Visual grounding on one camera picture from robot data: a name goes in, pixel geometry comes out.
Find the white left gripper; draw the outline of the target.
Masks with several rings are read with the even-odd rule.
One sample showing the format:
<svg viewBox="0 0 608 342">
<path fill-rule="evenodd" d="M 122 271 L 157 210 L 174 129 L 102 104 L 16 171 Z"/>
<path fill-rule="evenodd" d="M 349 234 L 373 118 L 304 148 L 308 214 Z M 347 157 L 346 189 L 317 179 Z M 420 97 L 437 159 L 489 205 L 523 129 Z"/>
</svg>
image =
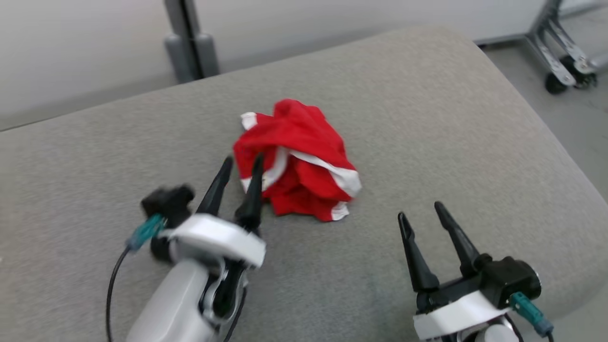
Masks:
<svg viewBox="0 0 608 342">
<path fill-rule="evenodd" d="M 260 233 L 263 205 L 264 156 L 259 154 L 252 167 L 252 177 L 245 199 L 235 210 L 235 222 L 218 218 L 224 189 L 231 176 L 234 158 L 228 156 L 200 202 L 196 214 L 169 232 L 163 232 L 169 242 L 170 261 L 195 258 L 202 252 L 244 261 L 246 266 L 260 268 L 266 256 L 266 243 Z"/>
</svg>

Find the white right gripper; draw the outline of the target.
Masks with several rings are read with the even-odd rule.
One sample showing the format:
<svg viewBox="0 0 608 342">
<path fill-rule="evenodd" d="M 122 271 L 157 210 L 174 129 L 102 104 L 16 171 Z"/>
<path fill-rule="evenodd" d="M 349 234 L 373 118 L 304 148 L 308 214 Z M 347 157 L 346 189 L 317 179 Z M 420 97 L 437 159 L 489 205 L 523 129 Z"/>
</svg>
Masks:
<svg viewBox="0 0 608 342">
<path fill-rule="evenodd" d="M 435 212 L 448 232 L 460 260 L 463 277 L 439 286 L 415 241 L 415 233 L 404 212 L 398 214 L 402 244 L 412 288 L 417 292 L 417 312 L 413 327 L 421 342 L 511 342 L 513 325 L 509 309 L 497 309 L 479 291 L 474 262 L 477 248 L 441 201 Z"/>
</svg>

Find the red white basketball jersey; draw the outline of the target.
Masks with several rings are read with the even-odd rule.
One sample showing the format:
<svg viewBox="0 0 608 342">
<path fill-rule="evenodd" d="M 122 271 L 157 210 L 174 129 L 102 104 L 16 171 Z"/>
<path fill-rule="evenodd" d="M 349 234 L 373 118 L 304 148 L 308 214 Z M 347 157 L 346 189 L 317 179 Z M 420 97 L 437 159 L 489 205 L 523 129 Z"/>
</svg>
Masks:
<svg viewBox="0 0 608 342">
<path fill-rule="evenodd" d="M 250 111 L 240 119 L 244 132 L 233 149 L 245 190 L 262 154 L 262 195 L 277 216 L 301 214 L 322 222 L 348 216 L 347 204 L 361 191 L 361 180 L 341 135 L 318 107 L 283 99 L 272 115 Z"/>
</svg>

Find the grey partition post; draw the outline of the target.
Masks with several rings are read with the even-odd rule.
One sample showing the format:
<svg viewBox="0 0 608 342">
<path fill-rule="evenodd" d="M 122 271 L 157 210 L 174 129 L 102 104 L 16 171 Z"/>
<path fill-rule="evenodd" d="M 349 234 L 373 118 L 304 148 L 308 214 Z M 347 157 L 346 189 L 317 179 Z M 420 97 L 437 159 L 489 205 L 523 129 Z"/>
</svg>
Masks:
<svg viewBox="0 0 608 342">
<path fill-rule="evenodd" d="M 196 0 L 163 0 L 172 29 L 164 39 L 179 84 L 219 75 L 213 37 L 202 30 Z"/>
</svg>

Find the grey metal wheeled frame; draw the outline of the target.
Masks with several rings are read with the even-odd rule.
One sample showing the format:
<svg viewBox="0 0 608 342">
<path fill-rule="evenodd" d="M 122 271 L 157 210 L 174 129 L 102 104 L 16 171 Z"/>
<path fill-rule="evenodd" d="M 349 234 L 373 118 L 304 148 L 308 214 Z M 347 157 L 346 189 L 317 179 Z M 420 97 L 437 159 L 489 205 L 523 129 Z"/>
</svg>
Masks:
<svg viewBox="0 0 608 342">
<path fill-rule="evenodd" d="M 539 14 L 525 33 L 478 39 L 474 43 L 479 48 L 525 43 L 547 69 L 544 87 L 551 95 L 560 95 L 571 87 L 596 87 L 599 73 L 608 71 L 608 51 L 589 56 L 563 28 L 560 19 L 608 7 L 608 0 L 575 0 L 574 6 L 561 10 L 564 1 L 543 0 Z"/>
</svg>

